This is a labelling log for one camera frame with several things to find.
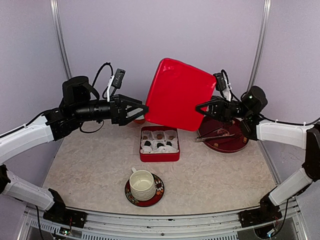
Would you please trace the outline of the round dark red tray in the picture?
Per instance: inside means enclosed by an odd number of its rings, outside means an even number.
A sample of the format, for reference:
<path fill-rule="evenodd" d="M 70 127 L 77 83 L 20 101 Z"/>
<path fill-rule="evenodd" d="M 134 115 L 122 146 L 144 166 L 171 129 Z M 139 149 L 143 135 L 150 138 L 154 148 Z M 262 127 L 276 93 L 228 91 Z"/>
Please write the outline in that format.
<path fill-rule="evenodd" d="M 236 153 L 245 148 L 249 143 L 249 139 L 247 138 L 247 142 L 243 142 L 245 136 L 240 128 L 241 122 L 237 118 L 234 118 L 233 120 L 235 121 L 235 124 L 232 124 L 232 122 L 220 122 L 205 116 L 197 130 L 198 137 L 225 136 L 236 133 L 241 133 L 242 136 L 237 138 L 206 140 L 200 143 L 204 143 L 214 151 L 226 154 Z"/>

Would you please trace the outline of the metal serving tongs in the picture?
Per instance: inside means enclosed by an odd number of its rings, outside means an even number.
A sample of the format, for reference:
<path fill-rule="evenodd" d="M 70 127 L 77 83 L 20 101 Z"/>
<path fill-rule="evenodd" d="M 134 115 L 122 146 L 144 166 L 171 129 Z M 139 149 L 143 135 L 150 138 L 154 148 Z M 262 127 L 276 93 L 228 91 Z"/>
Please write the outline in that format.
<path fill-rule="evenodd" d="M 199 136 L 195 139 L 196 143 L 200 142 L 205 142 L 205 141 L 210 141 L 210 140 L 220 140 L 220 139 L 228 139 L 228 138 L 239 138 L 243 134 L 242 133 L 235 133 L 235 134 L 230 134 L 230 135 L 217 135 L 217 136 L 208 136 L 208 137 L 202 137 Z"/>

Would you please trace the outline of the red box lid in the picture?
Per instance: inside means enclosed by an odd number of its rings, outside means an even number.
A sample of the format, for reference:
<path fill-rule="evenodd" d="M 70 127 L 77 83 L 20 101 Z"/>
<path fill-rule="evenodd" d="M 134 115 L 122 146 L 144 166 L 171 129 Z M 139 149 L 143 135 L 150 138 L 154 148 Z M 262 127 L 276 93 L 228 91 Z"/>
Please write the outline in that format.
<path fill-rule="evenodd" d="M 199 68 L 172 58 L 159 62 L 145 105 L 149 123 L 181 130 L 196 131 L 204 115 L 196 106 L 209 101 L 216 78 Z"/>

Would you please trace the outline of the red chocolate box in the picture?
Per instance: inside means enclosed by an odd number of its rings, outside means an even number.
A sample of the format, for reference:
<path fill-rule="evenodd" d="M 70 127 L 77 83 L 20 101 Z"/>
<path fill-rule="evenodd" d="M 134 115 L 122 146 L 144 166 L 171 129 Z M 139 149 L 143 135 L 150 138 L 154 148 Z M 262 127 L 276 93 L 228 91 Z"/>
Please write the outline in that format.
<path fill-rule="evenodd" d="M 157 139 L 157 134 L 162 134 L 162 139 Z M 146 146 L 146 141 L 150 141 L 151 145 Z M 160 125 L 142 127 L 139 146 L 139 155 L 142 162 L 176 162 L 180 159 L 180 154 L 180 140 L 176 128 Z"/>

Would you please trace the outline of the cream ceramic mug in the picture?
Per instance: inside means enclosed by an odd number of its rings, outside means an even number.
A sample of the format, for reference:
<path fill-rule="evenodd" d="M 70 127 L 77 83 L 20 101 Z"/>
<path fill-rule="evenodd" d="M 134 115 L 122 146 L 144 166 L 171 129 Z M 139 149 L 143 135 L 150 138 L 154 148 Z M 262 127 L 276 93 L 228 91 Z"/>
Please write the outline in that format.
<path fill-rule="evenodd" d="M 155 179 L 147 170 L 131 168 L 129 186 L 132 196 L 138 201 L 148 201 L 156 194 Z"/>

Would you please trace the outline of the floral dark red saucer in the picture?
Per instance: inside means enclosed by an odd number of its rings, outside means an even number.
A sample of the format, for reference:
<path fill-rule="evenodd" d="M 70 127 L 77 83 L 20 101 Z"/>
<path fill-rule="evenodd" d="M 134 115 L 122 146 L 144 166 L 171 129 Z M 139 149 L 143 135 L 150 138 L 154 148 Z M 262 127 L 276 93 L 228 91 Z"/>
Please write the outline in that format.
<path fill-rule="evenodd" d="M 164 193 L 165 193 L 164 182 L 156 174 L 152 174 L 152 176 L 154 178 L 154 185 L 155 185 L 156 192 L 152 198 L 150 198 L 149 200 L 146 200 L 146 201 L 141 201 L 141 200 L 137 200 L 136 198 L 134 198 L 131 193 L 130 181 L 128 180 L 126 182 L 125 188 L 124 188 L 124 193 L 125 193 L 127 200 L 131 204 L 133 204 L 137 207 L 147 208 L 147 207 L 151 207 L 151 206 L 157 204 L 162 199 L 162 197 L 164 196 Z"/>

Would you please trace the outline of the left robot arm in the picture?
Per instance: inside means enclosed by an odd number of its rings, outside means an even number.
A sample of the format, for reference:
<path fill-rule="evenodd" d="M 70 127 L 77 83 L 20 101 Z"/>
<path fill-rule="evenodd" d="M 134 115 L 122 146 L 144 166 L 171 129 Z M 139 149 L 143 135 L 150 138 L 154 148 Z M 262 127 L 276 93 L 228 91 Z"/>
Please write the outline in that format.
<path fill-rule="evenodd" d="M 99 94 L 94 83 L 84 75 L 75 76 L 62 84 L 62 100 L 56 108 L 45 110 L 31 121 L 0 136 L 0 192 L 3 195 L 25 201 L 51 214 L 63 223 L 70 218 L 59 193 L 51 188 L 45 189 L 19 178 L 5 165 L 9 159 L 36 146 L 56 142 L 80 130 L 85 122 L 95 121 L 103 124 L 125 126 L 145 115 L 149 108 L 142 101 L 116 94 L 120 89 L 125 70 L 111 72 L 107 95 Z"/>

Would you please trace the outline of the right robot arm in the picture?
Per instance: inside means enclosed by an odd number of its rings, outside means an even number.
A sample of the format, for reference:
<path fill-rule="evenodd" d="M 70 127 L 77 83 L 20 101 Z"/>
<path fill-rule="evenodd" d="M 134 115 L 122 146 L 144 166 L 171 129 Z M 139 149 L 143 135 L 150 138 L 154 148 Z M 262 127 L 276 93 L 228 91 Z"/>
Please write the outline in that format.
<path fill-rule="evenodd" d="M 260 200 L 259 208 L 252 214 L 260 222 L 278 217 L 282 203 L 320 179 L 320 121 L 285 123 L 271 120 L 261 113 L 267 103 L 265 92 L 254 85 L 240 100 L 213 96 L 195 108 L 198 113 L 226 124 L 231 124 L 234 118 L 240 119 L 240 132 L 245 138 L 261 142 L 272 157 L 295 158 L 301 164 Z M 277 154 L 272 147 L 281 152 Z"/>

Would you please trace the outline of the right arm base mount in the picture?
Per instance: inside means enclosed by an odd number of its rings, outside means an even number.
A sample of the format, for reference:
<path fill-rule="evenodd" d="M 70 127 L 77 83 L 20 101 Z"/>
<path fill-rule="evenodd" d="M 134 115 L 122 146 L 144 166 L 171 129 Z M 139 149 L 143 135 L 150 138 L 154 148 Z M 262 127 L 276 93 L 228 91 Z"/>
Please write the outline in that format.
<path fill-rule="evenodd" d="M 263 212 L 261 208 L 241 211 L 239 212 L 238 216 L 242 228 L 272 222 L 283 217 L 281 211 L 279 210 L 270 213 Z"/>

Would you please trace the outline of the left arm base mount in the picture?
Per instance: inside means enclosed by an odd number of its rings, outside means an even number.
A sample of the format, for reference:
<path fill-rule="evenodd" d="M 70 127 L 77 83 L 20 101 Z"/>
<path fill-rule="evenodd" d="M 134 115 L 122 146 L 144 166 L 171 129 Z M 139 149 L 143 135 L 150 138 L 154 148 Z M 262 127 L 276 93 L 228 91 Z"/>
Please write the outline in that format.
<path fill-rule="evenodd" d="M 43 218 L 54 223 L 83 229 L 87 215 L 84 211 L 66 208 L 63 210 L 45 211 Z"/>

